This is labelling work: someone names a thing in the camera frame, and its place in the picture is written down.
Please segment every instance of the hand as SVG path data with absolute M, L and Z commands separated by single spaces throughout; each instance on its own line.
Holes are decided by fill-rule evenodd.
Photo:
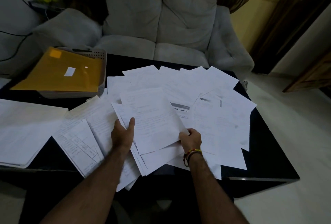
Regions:
M 129 127 L 126 130 L 124 127 L 122 127 L 118 119 L 115 121 L 114 129 L 111 134 L 113 140 L 113 149 L 118 148 L 126 152 L 126 154 L 130 151 L 133 142 L 134 122 L 134 118 L 131 118 Z
M 193 129 L 188 129 L 190 135 L 186 135 L 183 132 L 180 132 L 179 139 L 182 143 L 185 152 L 188 152 L 191 149 L 200 149 L 201 146 L 201 134 Z

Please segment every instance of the glossy black tabletop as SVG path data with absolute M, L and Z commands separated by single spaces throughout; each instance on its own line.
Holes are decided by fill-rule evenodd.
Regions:
M 122 76 L 122 71 L 149 65 L 155 65 L 158 69 L 161 65 L 177 70 L 181 67 L 188 70 L 195 68 L 188 65 L 108 54 L 106 74 L 107 76 Z M 0 98 L 65 107 L 69 110 L 86 101 L 86 98 L 46 99 L 36 91 L 9 90 L 9 88 L 14 84 L 24 79 L 31 69 L 32 67 L 2 88 L 2 90 L 0 90 Z M 233 72 L 225 72 L 235 77 Z M 234 89 L 249 99 L 240 83 L 238 83 Z M 250 151 L 248 152 L 246 150 L 242 150 L 242 152 L 245 158 L 247 170 L 221 166 L 222 180 L 254 181 L 256 182 L 255 184 L 257 184 L 258 181 L 279 182 L 278 184 L 271 184 L 270 187 L 272 187 L 300 179 L 257 109 L 254 109 L 250 115 Z M 25 170 L 77 172 L 76 168 L 66 157 L 53 138 L 48 140 L 31 165 Z M 180 168 L 164 165 L 151 175 L 146 176 L 146 178 L 141 180 L 143 180 L 144 184 L 147 185 L 150 184 L 148 183 L 149 181 L 153 181 L 155 178 L 160 178 L 160 175 L 176 175 L 177 178 L 184 178 L 185 176 L 190 176 L 190 173 Z

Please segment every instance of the gray sofa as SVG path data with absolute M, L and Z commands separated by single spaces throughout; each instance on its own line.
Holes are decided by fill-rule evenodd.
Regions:
M 103 26 L 66 9 L 33 30 L 49 46 L 102 48 L 107 53 L 234 71 L 243 81 L 254 62 L 239 42 L 229 9 L 216 0 L 106 0 Z

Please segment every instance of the couch backrest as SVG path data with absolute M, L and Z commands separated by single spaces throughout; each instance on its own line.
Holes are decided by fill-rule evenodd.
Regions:
M 216 6 L 216 0 L 163 0 L 157 43 L 171 43 L 205 52 Z
M 109 16 L 104 35 L 123 35 L 156 41 L 162 0 L 106 0 Z

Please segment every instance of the white label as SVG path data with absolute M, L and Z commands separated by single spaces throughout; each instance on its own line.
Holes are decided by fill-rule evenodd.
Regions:
M 64 74 L 65 77 L 71 77 L 75 72 L 76 68 L 68 67 L 66 73 Z

